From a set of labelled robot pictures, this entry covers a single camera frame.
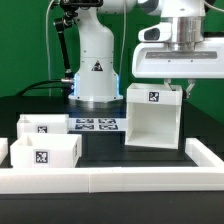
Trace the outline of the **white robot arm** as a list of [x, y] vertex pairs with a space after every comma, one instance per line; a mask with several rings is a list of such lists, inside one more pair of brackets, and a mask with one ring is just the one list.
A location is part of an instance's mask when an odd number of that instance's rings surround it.
[[160, 23], [138, 33], [132, 74], [137, 78], [224, 78], [224, 37], [203, 35], [204, 0], [78, 0], [80, 68], [72, 98], [110, 102], [120, 98], [113, 69], [114, 37], [99, 13], [129, 12], [138, 5]]

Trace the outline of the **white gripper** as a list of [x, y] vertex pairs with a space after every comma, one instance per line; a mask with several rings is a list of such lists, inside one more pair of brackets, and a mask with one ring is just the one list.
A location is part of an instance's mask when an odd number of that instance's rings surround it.
[[162, 22], [138, 33], [140, 43], [134, 50], [132, 73], [136, 78], [164, 78], [174, 91], [171, 79], [186, 78], [186, 98], [190, 98], [195, 79], [224, 79], [224, 37], [208, 37], [191, 42], [192, 50], [172, 49], [171, 24]]

